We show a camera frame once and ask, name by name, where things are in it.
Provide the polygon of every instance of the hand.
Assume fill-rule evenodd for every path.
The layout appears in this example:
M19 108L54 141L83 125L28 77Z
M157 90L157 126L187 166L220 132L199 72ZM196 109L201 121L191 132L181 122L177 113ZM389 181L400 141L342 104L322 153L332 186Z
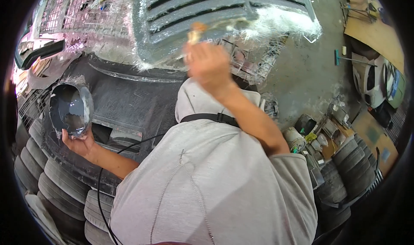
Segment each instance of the hand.
M92 134L92 130L90 128L86 132L86 135L81 138L76 138L75 136L71 136L71 138L69 138L67 131L65 129L62 129L62 141L71 151L81 155L88 161L95 164L95 161L93 159L94 157L92 155L93 150L97 144L94 140L94 135Z
M233 88L229 54L221 45L201 42L184 46L188 76L193 77L208 93L220 102Z

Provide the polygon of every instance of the person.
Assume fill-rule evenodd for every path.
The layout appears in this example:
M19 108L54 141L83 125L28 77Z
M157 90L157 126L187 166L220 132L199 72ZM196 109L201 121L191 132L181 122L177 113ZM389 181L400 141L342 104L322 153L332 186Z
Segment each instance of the person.
M218 45L185 45L188 76L178 93L178 124L139 164L102 148L91 131L62 140L120 177L109 225L123 245L310 244L317 226L303 155L290 153L260 94L232 80ZM238 126L192 114L222 113Z

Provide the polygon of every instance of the man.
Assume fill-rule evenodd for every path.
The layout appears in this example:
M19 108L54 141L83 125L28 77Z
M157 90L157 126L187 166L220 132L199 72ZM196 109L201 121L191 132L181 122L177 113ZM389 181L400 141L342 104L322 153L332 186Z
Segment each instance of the man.
M257 107L260 95L237 87L221 46L184 51L191 78L179 90L179 124L140 165L97 145L91 131L83 139L63 131L69 149L123 179L113 233L123 245L310 244L317 212L305 158L289 152ZM239 127L188 117L200 113L226 114Z

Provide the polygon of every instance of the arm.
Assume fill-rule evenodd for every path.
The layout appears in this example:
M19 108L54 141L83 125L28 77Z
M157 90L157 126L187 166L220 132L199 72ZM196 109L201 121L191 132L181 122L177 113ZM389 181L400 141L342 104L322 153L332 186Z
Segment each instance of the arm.
M73 152L81 155L91 163L104 168L116 176L124 179L132 170L139 165L138 162L125 158L115 152L107 150L97 144L94 140L92 130L89 129L82 138L75 139L62 129L62 141Z
M242 94L231 78L229 56L222 46L188 44L185 52L188 75L235 116L243 131L260 141L268 156L290 153L277 125Z

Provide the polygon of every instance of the black strap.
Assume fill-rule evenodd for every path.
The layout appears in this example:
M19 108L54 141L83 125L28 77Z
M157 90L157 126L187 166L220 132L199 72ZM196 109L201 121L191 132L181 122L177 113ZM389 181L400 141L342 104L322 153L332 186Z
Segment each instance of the black strap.
M230 117L230 116L228 116L226 114L222 114L222 113L218 113L218 114L191 114L189 116L184 117L181 120L180 123L190 122L190 121L199 120L199 119L209 119L209 120L212 120L214 122L226 123L226 124L230 124L232 126L240 128L234 117Z

